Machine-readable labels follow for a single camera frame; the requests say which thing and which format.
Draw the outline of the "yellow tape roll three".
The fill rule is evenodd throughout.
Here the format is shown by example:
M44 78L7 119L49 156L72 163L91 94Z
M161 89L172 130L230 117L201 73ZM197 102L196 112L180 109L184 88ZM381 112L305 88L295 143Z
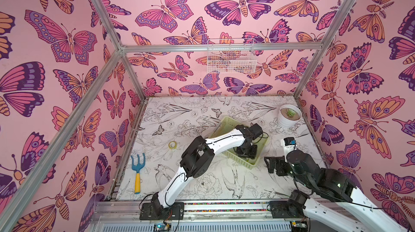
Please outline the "yellow tape roll three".
M174 150L177 148L177 142L176 141L170 141L168 144L168 147L170 150Z

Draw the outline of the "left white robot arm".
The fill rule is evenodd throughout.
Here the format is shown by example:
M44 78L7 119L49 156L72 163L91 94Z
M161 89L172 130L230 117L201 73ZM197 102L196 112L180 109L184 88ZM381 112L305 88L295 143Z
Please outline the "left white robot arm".
M196 137L182 154L174 178L165 188L152 196L151 210L159 216L173 207L181 191L189 182L202 176L209 169L216 155L235 148L237 156L256 157L257 145L254 141L261 135L261 126L254 124L251 127L237 125L230 132L210 139Z

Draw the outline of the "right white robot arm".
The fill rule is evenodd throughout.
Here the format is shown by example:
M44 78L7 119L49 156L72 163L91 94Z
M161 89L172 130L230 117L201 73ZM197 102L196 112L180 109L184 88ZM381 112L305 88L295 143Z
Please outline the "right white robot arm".
M409 232L410 225L402 225L387 214L395 207L377 207L360 188L340 171L321 168L313 157L296 146L293 137L281 140L284 156L265 157L270 174L289 176L295 185L302 184L323 199L329 200L353 215L349 218L323 206L305 192L295 189L286 200L269 203L272 217L310 218L338 232Z

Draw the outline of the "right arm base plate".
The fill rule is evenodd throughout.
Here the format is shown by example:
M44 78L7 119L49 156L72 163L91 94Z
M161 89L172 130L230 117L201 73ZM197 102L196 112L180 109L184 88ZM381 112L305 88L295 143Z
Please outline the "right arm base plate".
M270 201L269 211L273 219L299 219L306 217L304 204L296 201Z

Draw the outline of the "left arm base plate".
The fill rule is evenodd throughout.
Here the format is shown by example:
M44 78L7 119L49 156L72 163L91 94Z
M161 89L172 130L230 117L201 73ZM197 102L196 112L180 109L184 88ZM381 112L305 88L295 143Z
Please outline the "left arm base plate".
M184 218L184 203L175 202L171 207L162 208L155 203L142 204L140 220L182 220Z

